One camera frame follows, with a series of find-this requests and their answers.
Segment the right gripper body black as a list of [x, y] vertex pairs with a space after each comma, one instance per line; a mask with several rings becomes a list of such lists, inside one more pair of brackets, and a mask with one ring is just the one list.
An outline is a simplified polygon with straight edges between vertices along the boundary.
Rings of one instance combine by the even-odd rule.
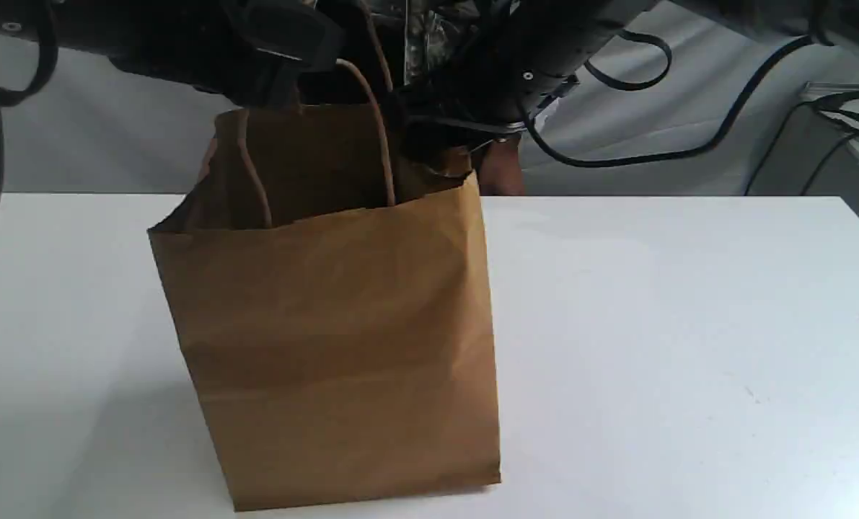
[[488, 135], [525, 131], [577, 88], [603, 47], [601, 1], [490, 1], [474, 32], [442, 66], [397, 86], [397, 120], [425, 120]]

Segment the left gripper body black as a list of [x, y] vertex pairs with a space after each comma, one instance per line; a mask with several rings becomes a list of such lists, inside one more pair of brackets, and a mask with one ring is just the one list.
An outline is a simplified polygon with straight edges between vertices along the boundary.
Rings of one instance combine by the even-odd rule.
[[242, 107], [284, 103], [298, 76], [333, 67], [343, 30], [301, 1], [140, 1], [136, 41], [113, 65]]

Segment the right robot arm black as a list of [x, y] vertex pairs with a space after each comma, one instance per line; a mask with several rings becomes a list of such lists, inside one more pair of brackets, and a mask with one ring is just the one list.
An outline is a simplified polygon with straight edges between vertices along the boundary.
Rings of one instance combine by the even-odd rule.
[[670, 56], [663, 40], [628, 29], [651, 1], [483, 1], [480, 23], [439, 66], [396, 89], [402, 151], [431, 161], [458, 146], [480, 148], [521, 132], [547, 156], [582, 169], [685, 160], [715, 150], [762, 80], [785, 57], [812, 45], [859, 56], [859, 1], [682, 1], [680, 6], [749, 38], [785, 38], [750, 78], [713, 137], [683, 151], [612, 160], [578, 160], [547, 144], [536, 115], [578, 85], [578, 70], [603, 73], [591, 57], [610, 40], [648, 43]]

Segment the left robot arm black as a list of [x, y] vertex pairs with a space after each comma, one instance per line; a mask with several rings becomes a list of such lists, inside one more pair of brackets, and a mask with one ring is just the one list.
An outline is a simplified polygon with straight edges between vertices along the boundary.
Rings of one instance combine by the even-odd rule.
[[275, 107], [328, 70], [343, 30], [301, 1], [0, 1], [0, 34], [109, 59], [116, 69]]

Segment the person's left hand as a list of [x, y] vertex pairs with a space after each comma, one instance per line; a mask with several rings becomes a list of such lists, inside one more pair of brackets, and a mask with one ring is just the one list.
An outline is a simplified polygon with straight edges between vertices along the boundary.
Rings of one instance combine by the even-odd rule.
[[524, 171], [519, 162], [521, 137], [499, 138], [485, 148], [478, 170], [482, 196], [524, 196]]

